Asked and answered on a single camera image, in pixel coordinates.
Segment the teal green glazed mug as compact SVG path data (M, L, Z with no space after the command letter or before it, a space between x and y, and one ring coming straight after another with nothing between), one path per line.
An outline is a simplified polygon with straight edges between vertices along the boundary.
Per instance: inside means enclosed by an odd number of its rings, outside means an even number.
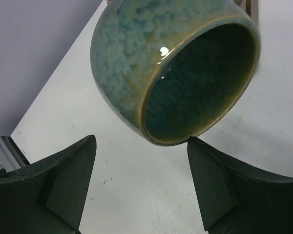
M113 0L95 26L90 64L115 114L172 146L233 108L260 53L257 24L232 0Z

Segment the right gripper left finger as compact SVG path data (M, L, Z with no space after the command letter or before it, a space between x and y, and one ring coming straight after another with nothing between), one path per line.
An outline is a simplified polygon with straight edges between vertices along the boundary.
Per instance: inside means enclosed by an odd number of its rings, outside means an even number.
M96 150L88 135L0 175L0 234L78 234Z

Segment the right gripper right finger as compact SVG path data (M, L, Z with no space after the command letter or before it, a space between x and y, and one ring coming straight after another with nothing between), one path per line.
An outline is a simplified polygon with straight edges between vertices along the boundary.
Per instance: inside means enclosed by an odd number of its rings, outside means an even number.
M187 153L205 231L293 234L292 177L249 165L193 136Z

